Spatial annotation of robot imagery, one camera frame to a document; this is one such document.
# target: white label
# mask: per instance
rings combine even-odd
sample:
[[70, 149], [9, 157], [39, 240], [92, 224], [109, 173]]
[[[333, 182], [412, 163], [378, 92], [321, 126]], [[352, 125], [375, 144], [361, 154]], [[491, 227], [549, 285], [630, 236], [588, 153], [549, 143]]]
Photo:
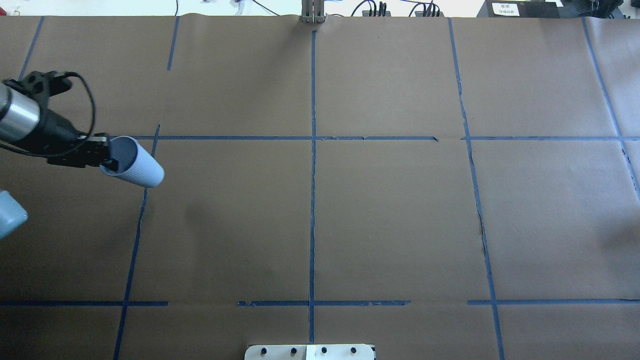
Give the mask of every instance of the white label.
[[493, 13], [502, 16], [520, 16], [517, 4], [492, 3]]

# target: electrical cable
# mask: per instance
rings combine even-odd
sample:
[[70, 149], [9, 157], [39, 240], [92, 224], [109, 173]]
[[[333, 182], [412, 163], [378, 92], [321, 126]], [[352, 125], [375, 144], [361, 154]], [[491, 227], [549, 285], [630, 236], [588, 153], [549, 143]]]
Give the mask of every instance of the electrical cable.
[[375, 1], [373, 1], [373, 0], [364, 0], [360, 4], [358, 4], [358, 6], [356, 6], [355, 9], [353, 9], [353, 12], [351, 13], [351, 16], [354, 16], [356, 11], [358, 11], [358, 8], [361, 7], [364, 3], [368, 3], [369, 4], [369, 16], [373, 16], [373, 14], [378, 11], [378, 7], [377, 7], [378, 5], [376, 4]]
[[89, 132], [87, 132], [86, 136], [80, 140], [75, 146], [73, 146], [69, 150], [65, 150], [63, 152], [58, 152], [56, 154], [35, 154], [33, 152], [23, 151], [20, 149], [16, 149], [14, 147], [7, 146], [3, 143], [0, 143], [0, 149], [9, 150], [11, 152], [15, 152], [16, 154], [32, 156], [34, 158], [57, 158], [58, 156], [64, 156], [70, 154], [80, 148], [80, 146], [84, 145], [84, 143], [89, 140], [91, 134], [93, 134], [93, 129], [95, 128], [95, 101], [93, 100], [93, 94], [91, 90], [89, 90], [89, 85], [87, 85], [86, 80], [82, 77], [82, 75], [77, 72], [65, 72], [64, 75], [61, 76], [63, 79], [65, 78], [78, 78], [82, 81], [82, 85], [84, 85], [84, 89], [86, 90], [86, 94], [89, 96], [89, 101], [91, 102], [91, 126], [89, 127]]
[[264, 6], [263, 4], [258, 3], [256, 0], [253, 0], [254, 3], [258, 4], [261, 8], [267, 10], [268, 12], [272, 13], [273, 15], [276, 16], [280, 16], [279, 13], [275, 13], [273, 10], [269, 9], [268, 7]]
[[413, 11], [415, 10], [415, 8], [417, 8], [418, 6], [422, 5], [422, 13], [426, 13], [427, 12], [427, 4], [425, 3], [417, 3], [413, 9], [411, 9], [411, 12], [409, 13], [408, 17], [411, 17], [411, 15], [413, 15]]
[[434, 3], [433, 0], [430, 3], [422, 3], [422, 2], [419, 3], [416, 1], [409, 1], [409, 0], [402, 0], [402, 1], [406, 1], [407, 3], [415, 3], [408, 17], [411, 17], [413, 15], [413, 11], [420, 5], [422, 5], [422, 17], [439, 17], [440, 16], [440, 7], [436, 3]]

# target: metal post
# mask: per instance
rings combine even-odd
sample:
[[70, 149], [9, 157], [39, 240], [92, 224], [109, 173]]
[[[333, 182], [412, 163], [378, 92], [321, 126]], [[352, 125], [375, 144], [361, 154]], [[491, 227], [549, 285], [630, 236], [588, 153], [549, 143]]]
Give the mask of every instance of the metal post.
[[324, 0], [302, 0], [302, 15], [300, 21], [320, 24], [324, 22]]

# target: white wall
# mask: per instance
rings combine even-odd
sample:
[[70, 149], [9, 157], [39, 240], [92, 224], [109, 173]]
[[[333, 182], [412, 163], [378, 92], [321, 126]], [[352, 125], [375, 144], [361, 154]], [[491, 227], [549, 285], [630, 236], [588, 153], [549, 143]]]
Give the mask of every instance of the white wall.
[[[300, 0], [258, 0], [279, 14], [300, 14]], [[243, 15], [267, 15], [257, 4], [244, 0]], [[360, 0], [326, 1], [327, 13], [349, 16]], [[620, 7], [625, 15], [637, 18], [630, 0]], [[483, 0], [437, 0], [448, 17], [475, 17]], [[179, 14], [235, 15], [238, 4], [234, 0], [179, 0]], [[0, 7], [8, 15], [173, 15], [175, 0], [0, 0]], [[393, 16], [407, 16], [413, 4], [401, 0], [387, 0], [387, 10]], [[363, 5], [360, 9], [369, 9]]]

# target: table surface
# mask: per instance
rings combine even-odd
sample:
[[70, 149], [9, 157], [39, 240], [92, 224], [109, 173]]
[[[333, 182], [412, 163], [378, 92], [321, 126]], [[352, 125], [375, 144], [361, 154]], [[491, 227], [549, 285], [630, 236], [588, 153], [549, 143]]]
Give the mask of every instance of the table surface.
[[[640, 25], [376, 20], [0, 19], [2, 78], [84, 75], [166, 171], [0, 153], [0, 354], [637, 356]], [[51, 106], [86, 125], [80, 86]]]

